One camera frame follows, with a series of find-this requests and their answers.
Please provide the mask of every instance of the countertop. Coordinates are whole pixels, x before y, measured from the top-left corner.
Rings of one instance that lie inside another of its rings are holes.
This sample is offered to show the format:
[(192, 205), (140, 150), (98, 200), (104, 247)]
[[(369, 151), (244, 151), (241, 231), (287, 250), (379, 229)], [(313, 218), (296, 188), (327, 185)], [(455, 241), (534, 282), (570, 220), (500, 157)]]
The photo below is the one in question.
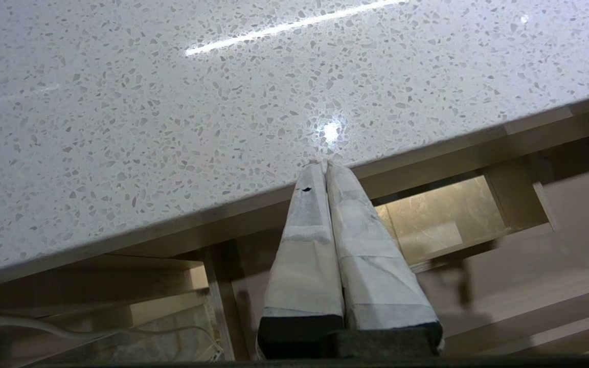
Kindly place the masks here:
[(589, 2), (0, 2), (0, 281), (585, 98)]

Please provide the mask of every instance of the white cable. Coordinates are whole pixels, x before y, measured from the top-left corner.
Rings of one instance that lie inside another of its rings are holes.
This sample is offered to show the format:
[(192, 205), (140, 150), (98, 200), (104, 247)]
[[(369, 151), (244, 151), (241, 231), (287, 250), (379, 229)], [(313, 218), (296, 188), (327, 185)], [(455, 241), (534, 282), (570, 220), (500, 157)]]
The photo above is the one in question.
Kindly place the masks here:
[(94, 338), (101, 338), (101, 337), (108, 337), (111, 335), (115, 335), (116, 333), (138, 333), (141, 335), (166, 335), (168, 333), (175, 333), (179, 331), (184, 331), (187, 329), (196, 329), (203, 332), (206, 335), (206, 338), (210, 340), (211, 344), (215, 347), (215, 349), (219, 351), (223, 351), (222, 347), (215, 342), (215, 339), (206, 331), (205, 329), (199, 326), (186, 326), (184, 328), (175, 328), (175, 329), (168, 329), (164, 331), (146, 331), (142, 329), (126, 329), (126, 328), (116, 328), (116, 329), (107, 329), (103, 331), (94, 331), (94, 332), (75, 332), (70, 331), (64, 328), (59, 328), (53, 324), (47, 323), (45, 321), (39, 321), (37, 319), (32, 318), (23, 318), (23, 317), (8, 317), (8, 316), (0, 316), (0, 326), (18, 326), (21, 328), (32, 328), (32, 329), (39, 329), (42, 331), (46, 331), (52, 333), (56, 336), (68, 338), (70, 340), (91, 340)]

